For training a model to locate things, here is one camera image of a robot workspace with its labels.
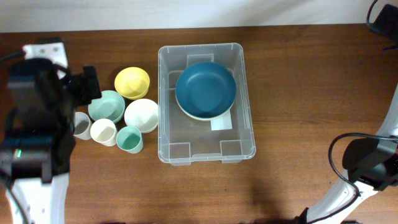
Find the yellow plastic bowl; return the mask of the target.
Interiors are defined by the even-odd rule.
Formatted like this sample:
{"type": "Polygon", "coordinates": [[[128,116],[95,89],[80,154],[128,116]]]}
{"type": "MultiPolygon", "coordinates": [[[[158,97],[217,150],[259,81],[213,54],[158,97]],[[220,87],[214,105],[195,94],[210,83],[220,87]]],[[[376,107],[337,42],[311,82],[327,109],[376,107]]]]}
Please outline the yellow plastic bowl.
{"type": "Polygon", "coordinates": [[[138,100],[146,96],[149,86],[149,74],[139,67],[125,68],[114,79],[116,91],[129,100],[138,100]]]}

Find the cream plastic cup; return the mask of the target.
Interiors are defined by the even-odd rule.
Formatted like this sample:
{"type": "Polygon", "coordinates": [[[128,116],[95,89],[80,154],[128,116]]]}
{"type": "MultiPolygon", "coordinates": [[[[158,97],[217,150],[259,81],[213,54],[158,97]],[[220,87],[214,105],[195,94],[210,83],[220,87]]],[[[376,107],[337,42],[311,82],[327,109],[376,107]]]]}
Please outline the cream plastic cup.
{"type": "Polygon", "coordinates": [[[117,134],[118,130],[116,125],[110,119],[99,119],[95,121],[90,128],[91,138],[108,147],[116,145],[117,134]]]}

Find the white plastic bowl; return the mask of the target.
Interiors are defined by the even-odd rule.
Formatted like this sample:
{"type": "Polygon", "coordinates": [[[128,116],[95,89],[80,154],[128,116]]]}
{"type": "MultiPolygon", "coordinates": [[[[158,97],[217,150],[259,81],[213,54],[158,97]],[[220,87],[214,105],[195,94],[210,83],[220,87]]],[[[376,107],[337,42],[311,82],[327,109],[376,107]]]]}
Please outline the white plastic bowl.
{"type": "Polygon", "coordinates": [[[159,106],[150,99],[135,100],[127,106],[124,121],[127,126],[134,126],[141,133],[149,133],[158,126],[159,106]]]}

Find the large beige plate bowl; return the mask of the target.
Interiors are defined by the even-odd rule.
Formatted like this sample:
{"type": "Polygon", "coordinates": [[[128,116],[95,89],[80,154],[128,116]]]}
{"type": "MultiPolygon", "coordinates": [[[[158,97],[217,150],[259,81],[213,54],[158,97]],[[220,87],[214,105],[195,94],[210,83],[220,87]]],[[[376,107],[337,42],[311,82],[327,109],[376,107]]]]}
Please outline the large beige plate bowl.
{"type": "Polygon", "coordinates": [[[212,120],[215,120],[215,119],[219,119],[219,118],[221,118],[222,116],[224,116],[226,113],[230,112],[231,108],[234,106],[234,103],[233,103],[225,112],[221,113],[221,114],[218,115],[218,116],[214,116],[214,117],[210,117],[210,118],[201,118],[201,117],[194,116],[194,115],[188,113],[187,111],[185,111],[185,110],[182,108],[182,106],[180,105],[180,103],[178,102],[177,97],[175,97],[175,100],[176,100],[176,102],[177,102],[177,104],[178,104],[178,107],[179,107],[187,116],[189,116],[189,117],[191,117],[191,118],[193,118],[193,119],[199,120],[199,121],[212,121],[212,120]]]}

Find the green plastic cup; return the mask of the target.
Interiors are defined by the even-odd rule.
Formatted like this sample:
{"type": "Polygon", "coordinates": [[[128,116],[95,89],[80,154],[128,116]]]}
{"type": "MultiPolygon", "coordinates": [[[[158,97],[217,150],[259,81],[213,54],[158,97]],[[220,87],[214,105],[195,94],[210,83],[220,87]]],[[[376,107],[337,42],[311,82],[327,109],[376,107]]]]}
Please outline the green plastic cup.
{"type": "Polygon", "coordinates": [[[131,154],[141,152],[144,147],[142,134],[134,126],[122,128],[116,136],[116,143],[120,149],[131,154]]]}

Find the green plastic bowl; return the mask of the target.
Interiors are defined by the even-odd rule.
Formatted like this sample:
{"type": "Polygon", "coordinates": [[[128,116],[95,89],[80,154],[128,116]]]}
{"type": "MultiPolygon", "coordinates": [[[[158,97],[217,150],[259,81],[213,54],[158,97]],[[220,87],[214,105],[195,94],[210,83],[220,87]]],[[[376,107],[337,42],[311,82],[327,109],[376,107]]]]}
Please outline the green plastic bowl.
{"type": "Polygon", "coordinates": [[[95,99],[88,105],[88,113],[91,119],[109,119],[118,123],[125,110],[124,98],[116,91],[105,90],[101,92],[102,97],[95,99]]]}

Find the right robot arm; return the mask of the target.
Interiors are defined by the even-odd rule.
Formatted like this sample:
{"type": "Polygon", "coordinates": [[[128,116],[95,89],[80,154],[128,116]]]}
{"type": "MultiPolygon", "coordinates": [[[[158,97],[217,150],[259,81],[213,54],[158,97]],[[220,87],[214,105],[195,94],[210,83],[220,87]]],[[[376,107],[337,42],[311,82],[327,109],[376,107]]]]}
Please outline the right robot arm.
{"type": "Polygon", "coordinates": [[[367,198],[397,186],[397,97],[375,135],[345,133],[332,140],[328,160],[338,181],[314,206],[306,208],[294,223],[348,223],[347,216],[367,198]],[[339,172],[333,162],[333,148],[343,139],[353,140],[345,149],[339,172]]]}

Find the large blue bowl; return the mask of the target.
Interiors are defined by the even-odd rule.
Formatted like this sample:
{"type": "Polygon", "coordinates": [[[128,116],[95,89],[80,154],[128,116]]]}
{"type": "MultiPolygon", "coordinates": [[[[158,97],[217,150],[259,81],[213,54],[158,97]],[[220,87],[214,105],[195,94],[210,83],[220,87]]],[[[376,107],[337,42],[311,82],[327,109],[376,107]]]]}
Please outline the large blue bowl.
{"type": "Polygon", "coordinates": [[[215,62],[198,62],[177,79],[175,96],[188,113],[210,118],[225,112],[235,101],[237,84],[233,74],[215,62]]]}

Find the grey plastic cup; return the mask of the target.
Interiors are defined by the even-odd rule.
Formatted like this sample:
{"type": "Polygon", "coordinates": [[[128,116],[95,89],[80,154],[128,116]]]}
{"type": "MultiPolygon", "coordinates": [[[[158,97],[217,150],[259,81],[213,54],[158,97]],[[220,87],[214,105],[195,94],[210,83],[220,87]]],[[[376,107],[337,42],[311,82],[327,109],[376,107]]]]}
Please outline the grey plastic cup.
{"type": "Polygon", "coordinates": [[[91,139],[91,119],[86,113],[76,112],[74,117],[75,132],[74,136],[78,139],[89,140],[91,139]]]}

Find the white paper label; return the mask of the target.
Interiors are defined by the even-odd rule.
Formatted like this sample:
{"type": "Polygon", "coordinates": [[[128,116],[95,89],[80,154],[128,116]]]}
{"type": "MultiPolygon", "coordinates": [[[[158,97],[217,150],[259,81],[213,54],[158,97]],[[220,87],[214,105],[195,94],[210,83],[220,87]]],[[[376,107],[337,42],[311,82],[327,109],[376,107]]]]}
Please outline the white paper label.
{"type": "Polygon", "coordinates": [[[212,131],[229,130],[232,128],[233,126],[232,126],[230,110],[228,110],[225,114],[221,115],[219,118],[211,120],[212,131]]]}

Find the clear plastic storage container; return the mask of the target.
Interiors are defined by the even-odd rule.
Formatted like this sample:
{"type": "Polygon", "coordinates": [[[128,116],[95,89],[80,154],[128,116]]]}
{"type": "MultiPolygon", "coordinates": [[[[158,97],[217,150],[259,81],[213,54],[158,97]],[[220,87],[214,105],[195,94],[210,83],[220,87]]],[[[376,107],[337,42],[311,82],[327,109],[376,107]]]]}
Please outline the clear plastic storage container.
{"type": "Polygon", "coordinates": [[[158,156],[173,166],[198,161],[236,163],[254,157],[256,143],[244,64],[238,43],[168,45],[158,51],[158,156]],[[237,84],[231,108],[232,129],[212,131],[211,121],[187,116],[175,100],[175,85],[181,73],[197,62],[215,62],[226,67],[237,84]]]}

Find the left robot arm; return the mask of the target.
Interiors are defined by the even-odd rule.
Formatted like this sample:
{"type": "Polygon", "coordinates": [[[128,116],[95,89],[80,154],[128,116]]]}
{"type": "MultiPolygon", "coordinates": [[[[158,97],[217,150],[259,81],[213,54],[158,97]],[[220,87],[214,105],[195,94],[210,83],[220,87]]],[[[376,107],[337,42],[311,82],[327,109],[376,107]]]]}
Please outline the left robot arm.
{"type": "Polygon", "coordinates": [[[14,53],[7,88],[1,184],[14,223],[63,223],[75,148],[75,112],[101,97],[95,67],[72,75],[64,41],[36,40],[14,53]]]}

